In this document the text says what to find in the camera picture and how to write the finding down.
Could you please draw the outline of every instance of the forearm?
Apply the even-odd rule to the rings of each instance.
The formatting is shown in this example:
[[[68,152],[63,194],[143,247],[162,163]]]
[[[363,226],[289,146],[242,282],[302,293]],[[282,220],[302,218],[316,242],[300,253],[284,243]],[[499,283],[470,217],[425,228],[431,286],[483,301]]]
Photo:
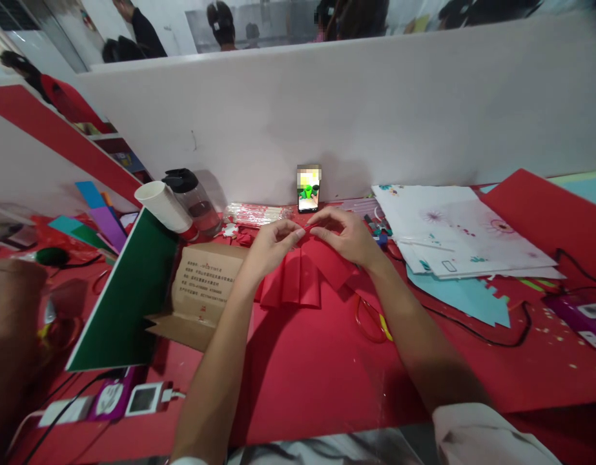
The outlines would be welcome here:
[[[172,460],[223,463],[240,396],[252,302],[258,282],[239,274],[186,395]]]
[[[489,397],[461,354],[420,305],[390,261],[369,270],[401,361],[425,407],[480,402]]]
[[[0,303],[0,429],[14,418],[31,379],[38,307],[39,298]]]

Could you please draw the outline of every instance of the purple paper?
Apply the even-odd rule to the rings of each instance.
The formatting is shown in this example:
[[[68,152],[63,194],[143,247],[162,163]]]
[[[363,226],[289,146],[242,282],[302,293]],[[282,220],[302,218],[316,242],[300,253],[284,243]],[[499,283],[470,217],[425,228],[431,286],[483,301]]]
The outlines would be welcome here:
[[[123,232],[121,224],[115,219],[108,207],[101,207],[89,210],[89,214],[98,225],[104,237],[109,240],[112,246],[121,252],[127,236]]]

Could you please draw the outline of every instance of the hand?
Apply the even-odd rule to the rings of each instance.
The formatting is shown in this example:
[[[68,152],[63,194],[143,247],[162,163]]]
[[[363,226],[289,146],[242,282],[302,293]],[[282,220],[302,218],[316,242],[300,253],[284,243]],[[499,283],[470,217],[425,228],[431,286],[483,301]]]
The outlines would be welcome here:
[[[386,260],[384,253],[358,215],[338,208],[326,207],[308,221],[308,224],[314,223],[323,226],[334,226],[336,223],[341,225],[343,231],[339,235],[323,227],[314,227],[311,229],[311,234],[327,242],[350,262],[371,270],[382,259]]]
[[[23,260],[0,260],[0,305],[38,299],[48,273]]]
[[[260,282],[280,265],[304,234],[305,231],[290,220],[279,220],[263,226],[252,243],[242,269],[247,269],[249,275]]]
[[[117,11],[126,22],[132,22],[132,16],[134,16],[134,6],[128,5],[123,0],[112,0],[112,4],[115,5],[115,8],[117,8]]]

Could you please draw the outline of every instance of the phone screen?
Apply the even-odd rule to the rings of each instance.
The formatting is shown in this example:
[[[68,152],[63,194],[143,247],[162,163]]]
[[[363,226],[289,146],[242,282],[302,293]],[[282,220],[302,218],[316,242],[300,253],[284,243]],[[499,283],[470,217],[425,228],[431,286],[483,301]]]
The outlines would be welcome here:
[[[319,209],[321,165],[298,165],[298,211],[316,212]]]

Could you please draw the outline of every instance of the green board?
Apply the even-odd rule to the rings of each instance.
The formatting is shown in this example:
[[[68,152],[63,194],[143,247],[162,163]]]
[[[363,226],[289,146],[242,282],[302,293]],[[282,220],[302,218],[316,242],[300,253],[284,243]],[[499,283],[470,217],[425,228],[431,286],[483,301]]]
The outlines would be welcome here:
[[[87,371],[151,362],[156,337],[144,316],[162,311],[178,236],[143,209],[67,363]]]

